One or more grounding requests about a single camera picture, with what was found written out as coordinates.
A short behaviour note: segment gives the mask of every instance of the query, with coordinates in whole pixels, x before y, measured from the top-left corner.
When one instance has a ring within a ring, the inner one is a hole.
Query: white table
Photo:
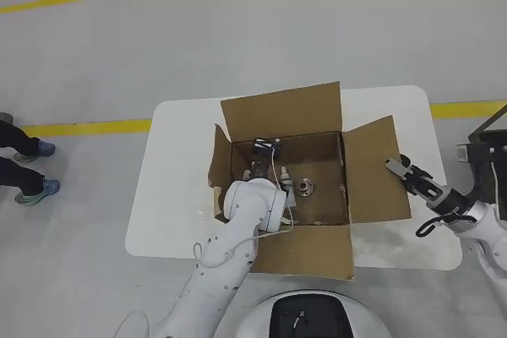
[[[191,259],[194,243],[221,226],[213,218],[207,172],[214,124],[227,134],[220,106],[224,99],[166,101],[155,109],[126,236],[130,254]],[[341,103],[344,130],[393,115],[401,153],[446,184],[423,90],[342,90]],[[410,196],[410,205],[410,220],[351,225],[355,266],[452,270],[460,264],[460,240],[450,230],[440,227],[426,238],[415,237],[435,214],[418,197]]]

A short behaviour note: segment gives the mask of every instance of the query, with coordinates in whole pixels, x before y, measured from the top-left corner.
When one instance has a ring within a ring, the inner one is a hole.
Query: box flap
[[[351,223],[411,218],[406,190],[384,165],[400,158],[392,116],[345,132],[344,150]]]
[[[231,141],[341,130],[340,83],[221,102]]]
[[[295,226],[292,232],[260,238],[252,272],[350,280],[353,250],[349,226]]]
[[[231,160],[231,142],[226,137],[221,127],[216,124],[214,135],[214,152],[210,163],[208,180],[209,186],[214,189],[214,215],[222,214],[223,205],[222,191],[227,191],[231,184],[229,167]]]

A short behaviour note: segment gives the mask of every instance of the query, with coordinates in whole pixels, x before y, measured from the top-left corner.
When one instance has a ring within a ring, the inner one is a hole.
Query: white bottle
[[[295,200],[295,188],[293,187],[293,181],[289,176],[289,172],[287,172],[287,168],[284,166],[281,167],[281,175],[280,182],[282,188],[287,191],[287,199],[286,203],[290,208],[297,206],[297,201]]]

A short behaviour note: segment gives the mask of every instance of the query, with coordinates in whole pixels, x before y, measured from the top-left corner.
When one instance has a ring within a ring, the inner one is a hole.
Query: sneaker
[[[24,206],[38,204],[47,196],[54,195],[60,190],[60,182],[57,180],[43,180],[43,191],[34,196],[25,196],[22,192],[15,196],[15,202]]]
[[[6,112],[0,112],[0,120],[5,123],[14,124],[14,117],[11,114],[7,114]]]
[[[17,153],[14,155],[14,159],[20,163],[30,163],[30,162],[34,161],[35,159],[37,159],[38,157],[42,157],[42,156],[48,157],[48,156],[54,154],[55,146],[52,143],[40,141],[40,143],[38,144],[37,147],[38,147],[38,150],[40,151],[40,153],[38,155],[23,155],[21,153]]]

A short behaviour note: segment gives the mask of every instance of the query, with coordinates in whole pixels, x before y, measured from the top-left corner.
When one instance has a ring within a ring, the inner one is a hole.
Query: white cable
[[[143,310],[135,310],[129,313],[129,315],[124,318],[122,323],[120,323],[120,326],[118,326],[117,332],[115,332],[115,335],[112,338],[117,338],[118,333],[120,332],[120,329],[124,326],[126,323],[126,320],[128,320],[134,313],[141,313],[143,315],[144,321],[146,323],[146,332],[144,333],[144,338],[149,338],[150,336],[150,325],[149,325],[149,316],[146,314]]]
[[[496,218],[499,221],[498,174],[496,173],[496,168],[493,166],[493,162],[490,162],[490,166],[492,167],[493,174],[493,193],[494,193],[494,203],[496,204]]]
[[[272,172],[274,173],[274,179],[276,180],[276,187],[278,187],[278,189],[280,191],[283,191],[281,189],[280,182],[278,180],[278,176],[276,175],[276,169],[275,169],[275,165],[274,165],[274,153],[275,153],[275,149],[272,150],[272,157],[271,157]],[[226,251],[226,258],[222,262],[220,262],[218,264],[213,264],[213,265],[206,264],[205,262],[203,262],[201,260],[201,255],[203,254],[203,246],[201,245],[201,243],[197,242],[197,243],[194,244],[194,257],[195,257],[195,259],[197,259],[197,261],[199,262],[199,264],[202,265],[202,266],[204,266],[205,268],[207,268],[207,269],[214,269],[214,268],[222,266],[229,259],[231,259],[233,257],[233,255],[235,254],[235,249],[237,249],[241,244],[243,244],[243,243],[245,243],[247,241],[253,241],[253,240],[259,239],[259,238],[266,238],[266,237],[270,237],[270,236],[274,236],[274,235],[280,235],[282,233],[290,232],[291,230],[293,230],[293,227],[295,226],[295,221],[293,220],[293,213],[291,212],[291,208],[289,207],[289,204],[286,203],[286,207],[287,207],[287,210],[289,211],[289,218],[291,218],[291,228],[289,228],[287,230],[282,230],[282,231],[279,231],[279,232],[264,233],[263,235],[258,235],[258,236],[253,236],[253,237],[249,237],[249,238],[243,239],[237,245],[235,245],[231,250]],[[198,246],[199,246],[199,255],[197,255],[197,250],[196,250],[196,248]]]

